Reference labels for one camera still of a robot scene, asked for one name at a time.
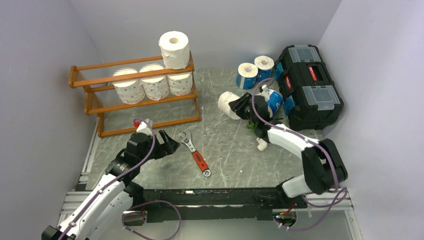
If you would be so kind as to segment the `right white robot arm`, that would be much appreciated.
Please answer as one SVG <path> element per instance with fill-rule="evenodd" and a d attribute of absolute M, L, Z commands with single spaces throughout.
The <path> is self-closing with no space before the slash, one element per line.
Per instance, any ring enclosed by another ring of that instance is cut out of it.
<path fill-rule="evenodd" d="M 269 144 L 282 147 L 302 162 L 303 173 L 281 183 L 275 194 L 276 203 L 289 207 L 295 197 L 314 193 L 320 195 L 336 188 L 348 178 L 335 143 L 325 138 L 309 138 L 270 117 L 269 106 L 261 95 L 245 93 L 238 96 L 232 92 L 221 94 L 220 109 L 234 120 L 247 120 L 256 135 L 257 148 L 263 151 Z"/>

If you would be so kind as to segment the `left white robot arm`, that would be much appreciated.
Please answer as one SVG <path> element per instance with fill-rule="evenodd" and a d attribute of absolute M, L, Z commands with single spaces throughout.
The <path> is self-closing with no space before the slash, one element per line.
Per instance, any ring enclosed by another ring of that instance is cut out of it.
<path fill-rule="evenodd" d="M 98 240 L 103 232 L 126 210 L 137 210 L 144 203 L 144 189 L 133 182 L 148 160 L 172 155 L 180 143 L 164 130 L 155 134 L 133 133 L 126 147 L 118 152 L 88 197 L 57 227 L 49 225 L 43 240 Z"/>

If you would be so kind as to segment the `dotted white roll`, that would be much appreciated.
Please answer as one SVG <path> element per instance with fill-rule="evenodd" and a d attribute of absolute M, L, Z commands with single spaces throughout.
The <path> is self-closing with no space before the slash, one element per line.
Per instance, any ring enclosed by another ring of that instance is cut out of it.
<path fill-rule="evenodd" d="M 165 68 L 157 63 L 147 64 L 139 69 L 140 73 L 164 70 Z M 167 75 L 157 75 L 151 77 L 143 77 L 140 79 L 141 85 L 147 97 L 154 101 L 160 101 L 167 97 L 170 93 Z"/>
<path fill-rule="evenodd" d="M 128 105 L 134 105 L 141 102 L 145 96 L 145 90 L 139 78 L 132 78 L 112 82 L 119 99 Z"/>
<path fill-rule="evenodd" d="M 193 87 L 192 73 L 168 74 L 167 81 L 170 92 L 175 96 L 188 95 Z"/>

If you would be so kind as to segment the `plain white paper roll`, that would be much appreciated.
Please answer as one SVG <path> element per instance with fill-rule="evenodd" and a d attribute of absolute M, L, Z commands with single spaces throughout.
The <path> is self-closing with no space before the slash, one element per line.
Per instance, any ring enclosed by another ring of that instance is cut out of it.
<path fill-rule="evenodd" d="M 158 41 L 163 63 L 167 69 L 185 69 L 190 61 L 190 47 L 187 35 L 180 31 L 168 31 Z"/>

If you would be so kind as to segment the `dotted white roll front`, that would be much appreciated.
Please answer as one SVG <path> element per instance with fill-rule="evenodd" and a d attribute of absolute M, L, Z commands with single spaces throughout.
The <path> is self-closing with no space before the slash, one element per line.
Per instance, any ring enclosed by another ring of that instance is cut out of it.
<path fill-rule="evenodd" d="M 140 73 L 164 70 L 165 68 L 157 63 L 147 64 L 139 69 Z M 147 97 L 154 101 L 160 101 L 167 97 L 170 93 L 167 75 L 157 75 L 151 77 L 143 77 L 140 79 L 141 85 Z"/>

